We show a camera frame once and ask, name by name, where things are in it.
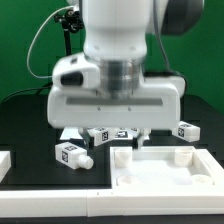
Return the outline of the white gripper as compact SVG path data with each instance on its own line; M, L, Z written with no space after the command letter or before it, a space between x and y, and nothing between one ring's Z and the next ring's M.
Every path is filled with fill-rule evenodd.
M83 127L79 134L87 149L93 137L87 127L139 128L133 148L141 149L150 129L174 128L180 120L183 78L145 78L129 98L103 98L93 90L53 86L47 118L54 128Z

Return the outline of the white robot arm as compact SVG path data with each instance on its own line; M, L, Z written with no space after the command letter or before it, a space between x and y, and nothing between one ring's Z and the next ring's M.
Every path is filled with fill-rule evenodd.
M53 69L47 118L55 128L152 130L180 121L183 77L144 75L148 34L181 35L200 19L204 0L80 0L84 51Z

